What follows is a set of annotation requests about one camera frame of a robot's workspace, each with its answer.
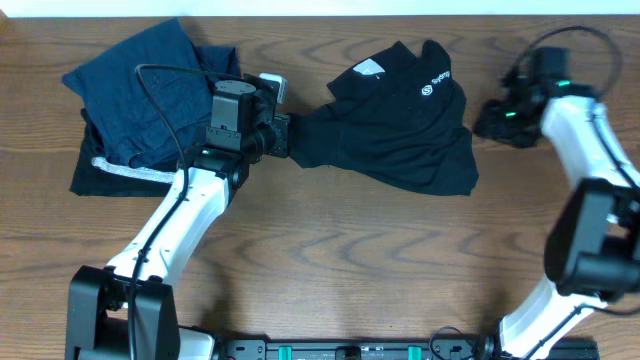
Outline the black polo shirt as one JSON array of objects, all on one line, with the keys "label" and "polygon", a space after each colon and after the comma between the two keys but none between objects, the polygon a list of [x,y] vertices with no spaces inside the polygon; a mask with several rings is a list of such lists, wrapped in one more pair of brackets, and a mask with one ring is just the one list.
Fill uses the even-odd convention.
[{"label": "black polo shirt", "polygon": [[334,166],[421,194],[468,196],[479,179],[466,96],[436,41],[415,55],[402,42],[328,83],[333,100],[293,115],[290,157]]}]

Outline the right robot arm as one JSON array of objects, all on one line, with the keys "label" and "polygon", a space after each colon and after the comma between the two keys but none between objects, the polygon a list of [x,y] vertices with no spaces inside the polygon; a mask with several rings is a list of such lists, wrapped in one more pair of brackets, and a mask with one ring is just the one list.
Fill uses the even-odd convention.
[{"label": "right robot arm", "polygon": [[[568,76],[561,47],[526,51],[487,102],[473,131],[515,148],[546,138],[571,194],[544,249],[544,275],[475,346],[479,359],[597,359],[593,340],[569,332],[639,290],[639,172],[610,127],[601,94]],[[520,65],[527,73],[520,73]]]}]

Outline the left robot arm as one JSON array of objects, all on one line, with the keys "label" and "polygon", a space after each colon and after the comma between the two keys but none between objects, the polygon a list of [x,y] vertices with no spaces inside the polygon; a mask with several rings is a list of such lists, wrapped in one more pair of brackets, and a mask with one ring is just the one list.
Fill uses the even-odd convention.
[{"label": "left robot arm", "polygon": [[105,267],[70,282],[67,359],[213,359],[215,338],[178,323],[174,289],[198,243],[265,155],[289,154],[290,119],[277,113],[287,80],[221,74],[203,144],[180,152],[167,195]]}]

